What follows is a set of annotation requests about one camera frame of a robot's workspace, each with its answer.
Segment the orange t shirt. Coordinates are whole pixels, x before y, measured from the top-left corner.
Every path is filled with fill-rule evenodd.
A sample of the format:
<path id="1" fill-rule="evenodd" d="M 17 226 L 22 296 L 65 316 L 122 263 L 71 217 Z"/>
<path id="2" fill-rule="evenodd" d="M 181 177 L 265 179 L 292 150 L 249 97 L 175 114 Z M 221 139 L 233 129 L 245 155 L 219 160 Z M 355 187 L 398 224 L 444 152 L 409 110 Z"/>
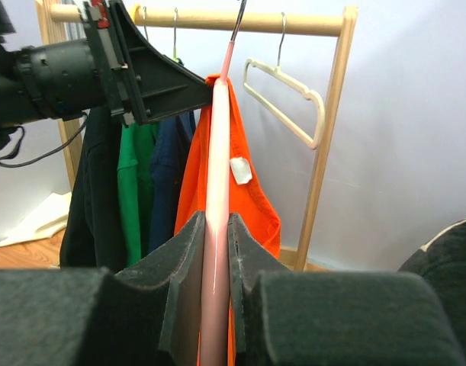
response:
<path id="1" fill-rule="evenodd" d="M 230 212 L 238 213 L 250 234 L 274 258 L 281 252 L 281 219 L 260 185 L 253 167 L 243 121 L 235 92 L 228 82 L 230 98 Z M 182 179 L 174 234 L 182 229 L 196 211 L 204 211 L 207 192 L 207 166 L 211 129 L 210 107 L 201 115 L 191 141 Z"/>

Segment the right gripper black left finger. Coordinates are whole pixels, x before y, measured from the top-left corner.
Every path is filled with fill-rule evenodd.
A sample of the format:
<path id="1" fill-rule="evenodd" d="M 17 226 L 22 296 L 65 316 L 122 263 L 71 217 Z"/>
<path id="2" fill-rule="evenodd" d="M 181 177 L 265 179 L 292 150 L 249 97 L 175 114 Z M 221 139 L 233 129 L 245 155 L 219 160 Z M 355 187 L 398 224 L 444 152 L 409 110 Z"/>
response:
<path id="1" fill-rule="evenodd" d="M 205 217 L 114 274 L 0 270 L 0 365 L 193 365 Z"/>

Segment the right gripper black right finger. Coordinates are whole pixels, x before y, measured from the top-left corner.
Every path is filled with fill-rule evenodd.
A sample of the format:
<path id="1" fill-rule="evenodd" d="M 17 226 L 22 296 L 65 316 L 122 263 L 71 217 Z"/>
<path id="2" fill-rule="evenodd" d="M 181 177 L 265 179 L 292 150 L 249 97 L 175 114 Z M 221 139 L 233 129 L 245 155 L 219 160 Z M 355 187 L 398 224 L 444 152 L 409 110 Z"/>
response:
<path id="1" fill-rule="evenodd" d="M 237 213 L 227 239 L 236 364 L 466 364 L 441 302 L 421 277 L 292 271 Z"/>

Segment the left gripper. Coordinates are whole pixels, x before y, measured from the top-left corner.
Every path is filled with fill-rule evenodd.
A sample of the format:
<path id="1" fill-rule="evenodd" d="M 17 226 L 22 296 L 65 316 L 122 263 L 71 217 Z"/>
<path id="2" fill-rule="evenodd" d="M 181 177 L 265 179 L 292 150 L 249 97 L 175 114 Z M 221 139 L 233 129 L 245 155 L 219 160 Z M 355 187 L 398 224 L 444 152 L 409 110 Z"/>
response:
<path id="1" fill-rule="evenodd" d="M 82 23 L 115 121 L 151 124 L 211 105 L 212 87 L 151 46 L 123 2 L 84 1 Z"/>

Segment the pink plastic hanger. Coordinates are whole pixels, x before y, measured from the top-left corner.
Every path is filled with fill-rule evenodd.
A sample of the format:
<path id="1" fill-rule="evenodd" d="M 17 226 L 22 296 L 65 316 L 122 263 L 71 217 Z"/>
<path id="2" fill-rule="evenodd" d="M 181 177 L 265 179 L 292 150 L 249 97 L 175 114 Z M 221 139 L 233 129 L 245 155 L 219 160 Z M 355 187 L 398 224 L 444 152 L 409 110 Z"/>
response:
<path id="1" fill-rule="evenodd" d="M 226 365 L 230 308 L 227 226 L 230 195 L 230 95 L 227 75 L 243 19 L 242 1 L 219 78 L 214 82 L 207 161 L 199 364 Z"/>

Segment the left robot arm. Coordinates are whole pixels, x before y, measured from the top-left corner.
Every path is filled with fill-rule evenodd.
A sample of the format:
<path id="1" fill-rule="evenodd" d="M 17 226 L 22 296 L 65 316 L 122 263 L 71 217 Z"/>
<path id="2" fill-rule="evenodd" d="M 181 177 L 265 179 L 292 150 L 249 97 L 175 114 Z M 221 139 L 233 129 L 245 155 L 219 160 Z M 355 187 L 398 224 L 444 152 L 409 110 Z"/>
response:
<path id="1" fill-rule="evenodd" d="M 203 78 L 152 47 L 120 1 L 85 2 L 85 37 L 9 52 L 14 32 L 0 2 L 0 149 L 16 129 L 107 109 L 113 124 L 151 124 L 208 106 Z"/>

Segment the lime green hanger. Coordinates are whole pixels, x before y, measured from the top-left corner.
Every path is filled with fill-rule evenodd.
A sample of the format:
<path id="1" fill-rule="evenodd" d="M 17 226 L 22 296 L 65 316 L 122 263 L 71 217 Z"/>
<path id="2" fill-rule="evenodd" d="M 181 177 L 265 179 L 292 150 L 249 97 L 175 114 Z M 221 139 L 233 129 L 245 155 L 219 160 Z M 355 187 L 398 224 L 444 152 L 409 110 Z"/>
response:
<path id="1" fill-rule="evenodd" d="M 178 9 L 174 9 L 173 17 L 173 46 L 172 46 L 172 59 L 180 65 L 184 65 L 182 60 L 178 57 L 177 52 L 177 29 L 178 29 Z"/>

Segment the navy blue t shirt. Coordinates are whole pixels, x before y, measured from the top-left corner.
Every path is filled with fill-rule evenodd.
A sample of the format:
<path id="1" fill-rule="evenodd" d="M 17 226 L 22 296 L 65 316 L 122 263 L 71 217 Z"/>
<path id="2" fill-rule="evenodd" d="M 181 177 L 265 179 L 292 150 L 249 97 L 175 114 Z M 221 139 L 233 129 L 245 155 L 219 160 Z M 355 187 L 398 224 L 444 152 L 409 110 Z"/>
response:
<path id="1" fill-rule="evenodd" d="M 154 197 L 149 229 L 149 251 L 174 235 L 185 166 L 196 128 L 194 113 L 186 112 L 159 124 L 149 172 Z"/>

